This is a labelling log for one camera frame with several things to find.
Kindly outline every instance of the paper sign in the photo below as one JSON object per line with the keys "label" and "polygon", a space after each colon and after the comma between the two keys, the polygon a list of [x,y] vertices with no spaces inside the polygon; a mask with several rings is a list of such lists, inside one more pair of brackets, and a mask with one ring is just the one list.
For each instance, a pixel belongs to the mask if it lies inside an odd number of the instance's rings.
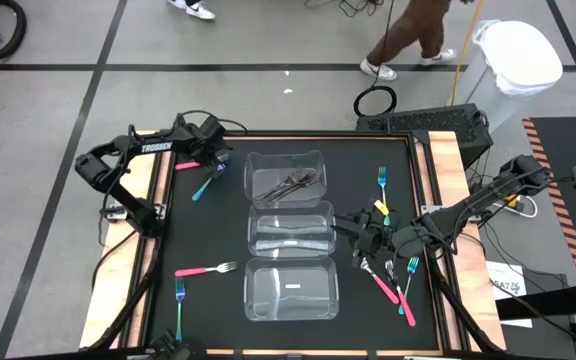
{"label": "paper sign", "polygon": [[[524,282],[523,269],[521,266],[508,265],[494,261],[486,261],[486,265],[488,267],[490,279],[495,284],[515,296],[526,295],[526,283]],[[506,299],[510,297],[510,295],[497,289],[494,286],[492,287],[492,293],[495,296],[495,300]],[[504,325],[532,328],[532,320],[530,319],[506,320],[502,321],[501,323]]]}

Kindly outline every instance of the pink fork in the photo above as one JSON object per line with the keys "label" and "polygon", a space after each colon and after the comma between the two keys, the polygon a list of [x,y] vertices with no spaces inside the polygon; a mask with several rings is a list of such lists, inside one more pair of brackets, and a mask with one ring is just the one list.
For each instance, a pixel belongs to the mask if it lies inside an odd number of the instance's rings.
{"label": "pink fork", "polygon": [[175,277],[199,275],[199,274],[204,274],[204,273],[211,272],[211,271],[217,271],[217,272],[220,272],[223,274],[223,273],[226,273],[228,271],[235,270],[236,268],[237,268],[236,262],[228,262],[228,263],[219,264],[218,266],[212,267],[212,268],[194,268],[194,269],[177,270],[177,271],[175,271]]}

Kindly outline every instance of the black table surface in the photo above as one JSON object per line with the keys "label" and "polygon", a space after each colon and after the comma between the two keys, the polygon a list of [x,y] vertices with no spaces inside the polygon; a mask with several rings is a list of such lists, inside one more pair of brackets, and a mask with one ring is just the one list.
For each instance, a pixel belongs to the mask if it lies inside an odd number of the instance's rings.
{"label": "black table surface", "polygon": [[[325,158],[328,188],[324,200],[337,214],[358,211],[380,194],[377,169],[387,166],[388,205],[401,224],[415,214],[409,147],[402,140],[245,140],[232,141],[229,168],[198,202],[191,196],[204,183],[203,170],[176,172],[168,213],[162,278],[150,304],[147,341],[176,329],[174,271],[237,261],[226,274],[186,278],[184,337],[208,349],[437,350],[436,319],[426,266],[412,279],[409,304],[417,326],[407,325],[370,275],[351,266],[347,240],[339,236],[330,257],[338,275],[339,313],[332,320],[253,322],[244,314],[244,268],[253,258],[247,245],[251,202],[243,187],[247,154],[299,154],[319,150]],[[401,282],[407,261],[397,262]]]}

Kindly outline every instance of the pink handle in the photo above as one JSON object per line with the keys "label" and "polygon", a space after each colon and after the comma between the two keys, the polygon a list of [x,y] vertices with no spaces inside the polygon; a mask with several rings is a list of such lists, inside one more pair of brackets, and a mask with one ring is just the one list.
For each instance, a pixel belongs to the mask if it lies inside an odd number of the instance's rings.
{"label": "pink handle", "polygon": [[207,272],[207,268],[194,268],[194,269],[182,269],[175,271],[175,277],[184,277],[190,275],[199,275]]}
{"label": "pink handle", "polygon": [[399,288],[399,286],[397,286],[397,292],[399,293],[399,298],[401,299],[401,306],[404,307],[404,314],[406,315],[406,320],[408,320],[408,325],[410,325],[410,327],[414,327],[415,325],[417,325],[417,321],[415,320],[415,317],[412,315],[412,311],[410,311],[410,308],[408,307],[406,297],[404,296],[404,294],[401,293],[401,289]]}
{"label": "pink handle", "polygon": [[399,300],[397,299],[397,296],[395,296],[395,293],[393,293],[392,290],[390,290],[388,285],[386,285],[386,283],[384,283],[383,280],[379,278],[379,276],[373,275],[372,278],[375,279],[377,285],[379,285],[381,290],[386,294],[386,296],[388,296],[388,299],[390,299],[390,301],[392,301],[393,304],[399,304]]}
{"label": "pink handle", "polygon": [[199,163],[196,163],[194,161],[188,162],[188,163],[183,163],[183,164],[177,164],[175,165],[175,170],[186,170],[186,169],[192,169],[195,167],[198,167]]}

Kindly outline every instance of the white sneaker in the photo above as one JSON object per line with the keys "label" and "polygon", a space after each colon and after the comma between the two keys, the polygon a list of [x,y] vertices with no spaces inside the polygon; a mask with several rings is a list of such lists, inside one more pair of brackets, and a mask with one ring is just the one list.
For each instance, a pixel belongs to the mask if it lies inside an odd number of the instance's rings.
{"label": "white sneaker", "polygon": [[168,0],[174,7],[179,8],[181,10],[186,10],[186,0]]}
{"label": "white sneaker", "polygon": [[386,65],[381,65],[381,67],[371,65],[366,59],[359,64],[359,68],[364,74],[372,77],[377,76],[379,80],[393,81],[397,78],[397,73],[393,69]]}
{"label": "white sneaker", "polygon": [[215,14],[210,10],[206,9],[206,6],[202,3],[196,3],[193,6],[186,7],[186,14],[194,16],[201,20],[214,20]]}
{"label": "white sneaker", "polygon": [[446,49],[442,50],[439,55],[432,57],[432,58],[421,58],[421,65],[428,66],[428,65],[439,65],[439,64],[447,64],[457,57],[457,52],[453,49]]}

